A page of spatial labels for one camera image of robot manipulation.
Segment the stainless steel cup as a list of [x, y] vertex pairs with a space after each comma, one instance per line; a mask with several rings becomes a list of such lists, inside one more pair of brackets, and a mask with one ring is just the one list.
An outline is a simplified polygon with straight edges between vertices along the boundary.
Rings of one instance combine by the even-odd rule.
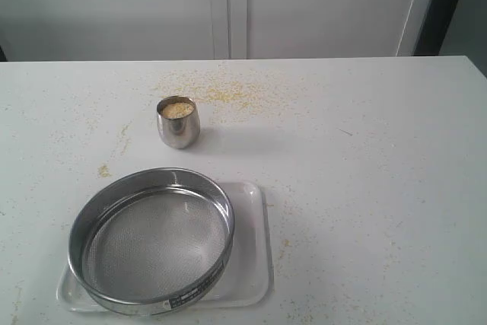
[[[174, 102], [189, 102], [194, 111], [180, 119], [166, 119], [162, 116], [162, 109]], [[158, 133], [163, 143], [171, 148], [185, 149], [194, 143], [200, 134], [200, 119], [196, 103], [189, 97], [169, 96], [158, 102], [156, 107]]]

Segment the round steel mesh sieve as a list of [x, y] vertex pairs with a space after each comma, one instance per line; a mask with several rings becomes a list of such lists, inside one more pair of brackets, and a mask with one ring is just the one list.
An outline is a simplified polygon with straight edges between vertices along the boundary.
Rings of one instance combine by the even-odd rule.
[[177, 167], [143, 170], [85, 204], [69, 235], [68, 265], [108, 311], [167, 314], [215, 286], [234, 231], [233, 206], [215, 181]]

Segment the rice and millet mixture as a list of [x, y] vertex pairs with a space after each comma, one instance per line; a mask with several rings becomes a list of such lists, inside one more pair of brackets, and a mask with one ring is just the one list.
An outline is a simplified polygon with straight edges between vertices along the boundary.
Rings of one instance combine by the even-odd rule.
[[162, 116], [166, 119], [180, 119], [190, 115], [194, 106], [189, 102], [174, 102], [162, 109]]

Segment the white plastic tray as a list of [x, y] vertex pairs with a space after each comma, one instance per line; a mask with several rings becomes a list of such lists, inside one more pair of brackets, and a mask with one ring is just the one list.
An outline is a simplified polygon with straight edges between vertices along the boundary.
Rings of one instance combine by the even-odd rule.
[[[196, 307], [244, 307], [257, 303], [269, 289], [267, 220], [262, 193], [253, 183], [223, 183], [235, 214], [235, 231], [228, 264], [215, 286]], [[70, 267], [57, 288], [58, 300], [71, 311], [102, 312], [72, 275]]]

